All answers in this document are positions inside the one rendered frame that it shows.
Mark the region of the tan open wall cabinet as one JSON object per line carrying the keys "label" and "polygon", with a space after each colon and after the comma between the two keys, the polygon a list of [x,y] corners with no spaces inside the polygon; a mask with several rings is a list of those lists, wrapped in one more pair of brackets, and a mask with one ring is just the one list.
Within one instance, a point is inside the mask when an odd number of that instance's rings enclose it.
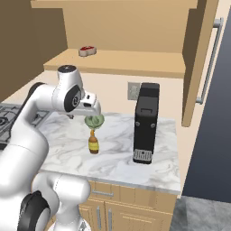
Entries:
{"label": "tan open wall cabinet", "polygon": [[[82,72],[181,79],[189,10],[198,0],[32,0],[32,8],[63,12],[68,48],[43,64]],[[95,55],[79,56],[85,46]]]}

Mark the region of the dark grey fridge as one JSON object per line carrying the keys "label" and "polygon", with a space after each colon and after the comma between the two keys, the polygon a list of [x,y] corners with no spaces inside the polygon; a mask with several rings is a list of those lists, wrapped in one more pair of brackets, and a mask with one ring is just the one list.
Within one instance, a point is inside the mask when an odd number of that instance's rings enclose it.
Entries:
{"label": "dark grey fridge", "polygon": [[231,203],[231,6],[182,194]]}

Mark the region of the black hob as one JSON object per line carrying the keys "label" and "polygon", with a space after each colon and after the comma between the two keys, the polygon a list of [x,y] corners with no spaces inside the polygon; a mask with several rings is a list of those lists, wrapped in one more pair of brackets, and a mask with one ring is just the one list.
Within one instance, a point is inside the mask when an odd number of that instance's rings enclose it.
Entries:
{"label": "black hob", "polygon": [[[20,105],[0,103],[0,151],[8,144],[10,128],[20,107]],[[32,121],[32,125],[39,127],[50,114],[51,112],[49,111],[38,111]]]}

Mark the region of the black coffee machine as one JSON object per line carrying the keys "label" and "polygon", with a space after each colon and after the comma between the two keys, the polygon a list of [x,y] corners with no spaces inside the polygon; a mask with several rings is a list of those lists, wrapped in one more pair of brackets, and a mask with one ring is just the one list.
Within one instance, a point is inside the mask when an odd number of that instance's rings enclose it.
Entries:
{"label": "black coffee machine", "polygon": [[159,95],[158,83],[143,83],[140,87],[134,113],[134,162],[152,163],[159,114]]}

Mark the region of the red and white bar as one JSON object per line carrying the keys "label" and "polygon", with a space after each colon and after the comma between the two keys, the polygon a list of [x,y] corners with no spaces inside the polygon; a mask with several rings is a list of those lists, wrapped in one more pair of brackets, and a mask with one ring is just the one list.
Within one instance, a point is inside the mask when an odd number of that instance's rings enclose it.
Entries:
{"label": "red and white bar", "polygon": [[90,55],[95,55],[97,53],[97,48],[93,46],[85,46],[79,49],[80,57],[87,57]]}

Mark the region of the tan base cupboard door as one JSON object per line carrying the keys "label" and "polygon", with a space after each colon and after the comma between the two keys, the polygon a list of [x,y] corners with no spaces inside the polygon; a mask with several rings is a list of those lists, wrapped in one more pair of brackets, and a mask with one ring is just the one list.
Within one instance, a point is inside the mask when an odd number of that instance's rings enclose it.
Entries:
{"label": "tan base cupboard door", "polygon": [[110,202],[106,203],[107,230],[110,208],[112,231],[170,231],[172,214]]}
{"label": "tan base cupboard door", "polygon": [[[101,230],[97,228],[97,207],[100,206]],[[79,205],[80,215],[88,222],[92,231],[106,231],[105,203],[102,200],[88,199]]]}

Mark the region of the grey wall outlet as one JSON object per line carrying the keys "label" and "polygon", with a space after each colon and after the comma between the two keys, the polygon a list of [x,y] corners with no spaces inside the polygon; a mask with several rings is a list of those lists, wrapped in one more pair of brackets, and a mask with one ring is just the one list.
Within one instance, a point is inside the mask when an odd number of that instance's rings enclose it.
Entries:
{"label": "grey wall outlet", "polygon": [[140,83],[137,82],[129,82],[127,89],[127,99],[128,100],[136,100],[139,96],[140,91]]}

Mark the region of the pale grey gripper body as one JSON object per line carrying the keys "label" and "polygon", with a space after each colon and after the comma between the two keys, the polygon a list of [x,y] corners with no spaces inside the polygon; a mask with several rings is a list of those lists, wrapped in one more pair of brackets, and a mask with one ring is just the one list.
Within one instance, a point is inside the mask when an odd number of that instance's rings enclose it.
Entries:
{"label": "pale grey gripper body", "polygon": [[99,116],[101,114],[101,105],[98,101],[92,106],[78,105],[69,114],[72,116]]}

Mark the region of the tan cabinet door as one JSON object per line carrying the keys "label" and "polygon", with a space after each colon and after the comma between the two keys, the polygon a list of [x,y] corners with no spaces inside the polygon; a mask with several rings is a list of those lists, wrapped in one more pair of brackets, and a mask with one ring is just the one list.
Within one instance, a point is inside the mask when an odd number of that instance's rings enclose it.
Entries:
{"label": "tan cabinet door", "polygon": [[197,7],[189,10],[182,50],[186,66],[181,119],[181,125],[184,127],[190,126],[193,117],[218,1],[198,0]]}

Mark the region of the wide tan drawer front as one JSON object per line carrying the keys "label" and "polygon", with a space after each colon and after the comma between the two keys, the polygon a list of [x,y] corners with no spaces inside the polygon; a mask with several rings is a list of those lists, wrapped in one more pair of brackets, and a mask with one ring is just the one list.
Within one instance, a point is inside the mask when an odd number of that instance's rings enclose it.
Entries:
{"label": "wide tan drawer front", "polygon": [[120,187],[120,201],[136,206],[173,213],[177,196],[160,191]]}

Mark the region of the brown cabinet door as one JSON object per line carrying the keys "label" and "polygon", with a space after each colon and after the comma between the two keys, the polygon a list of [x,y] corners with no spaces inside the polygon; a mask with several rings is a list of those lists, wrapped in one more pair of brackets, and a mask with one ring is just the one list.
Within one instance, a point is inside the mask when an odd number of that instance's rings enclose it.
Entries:
{"label": "brown cabinet door", "polygon": [[0,0],[0,102],[67,48],[60,9],[32,8],[31,0]]}

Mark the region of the amber honey bottle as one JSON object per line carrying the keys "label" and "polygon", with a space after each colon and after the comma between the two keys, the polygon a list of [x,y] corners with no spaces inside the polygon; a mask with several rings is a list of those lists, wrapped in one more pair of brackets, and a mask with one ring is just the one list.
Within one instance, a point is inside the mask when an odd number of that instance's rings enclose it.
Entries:
{"label": "amber honey bottle", "polygon": [[93,154],[97,154],[99,151],[99,144],[97,138],[95,137],[94,130],[90,131],[90,137],[88,138],[88,149]]}

